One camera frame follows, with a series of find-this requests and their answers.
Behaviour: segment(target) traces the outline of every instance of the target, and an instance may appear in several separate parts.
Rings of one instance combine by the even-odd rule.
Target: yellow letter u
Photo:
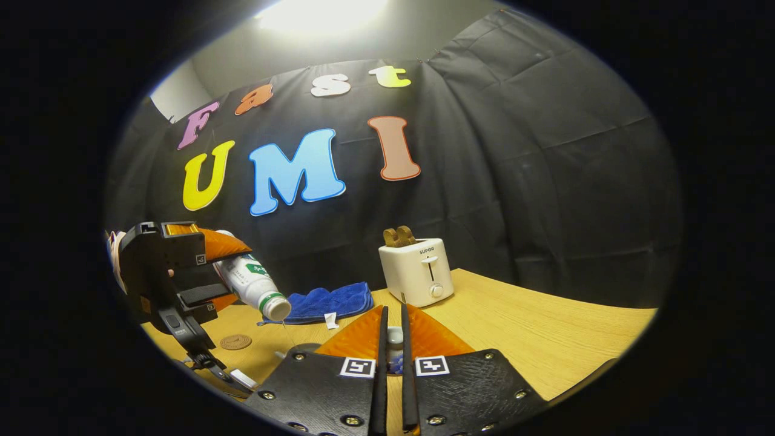
[[[186,209],[199,210],[206,207],[221,192],[223,175],[226,173],[226,158],[229,156],[229,149],[231,147],[234,147],[234,141],[232,140],[226,141],[212,149],[215,163],[212,168],[210,185],[204,191],[199,190],[199,171],[202,169],[202,163],[207,160],[207,154],[199,154],[188,161],[185,168],[186,179],[183,182],[183,206],[186,206]]]

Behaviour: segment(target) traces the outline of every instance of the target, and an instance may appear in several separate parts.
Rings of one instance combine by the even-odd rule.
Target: round coaster
[[[250,336],[233,334],[221,339],[221,348],[224,350],[241,350],[250,345],[251,342],[253,342],[253,339],[250,339]]]

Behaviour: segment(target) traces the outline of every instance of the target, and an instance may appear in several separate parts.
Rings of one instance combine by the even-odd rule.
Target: white paper
[[[336,323],[336,312],[326,313],[323,316],[325,317],[325,326],[328,327],[329,330],[339,328],[339,325]]]

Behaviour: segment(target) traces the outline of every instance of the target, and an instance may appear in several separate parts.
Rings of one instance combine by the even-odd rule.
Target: white plastic bottle
[[[235,237],[227,230],[218,233]],[[259,310],[272,321],[282,321],[291,312],[291,304],[277,291],[267,270],[252,255],[218,261],[213,264],[223,282],[245,304]]]

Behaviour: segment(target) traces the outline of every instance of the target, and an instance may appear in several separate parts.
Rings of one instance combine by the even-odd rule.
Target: toaster knob
[[[431,286],[431,296],[432,297],[440,297],[444,293],[444,287],[441,285],[433,285]]]

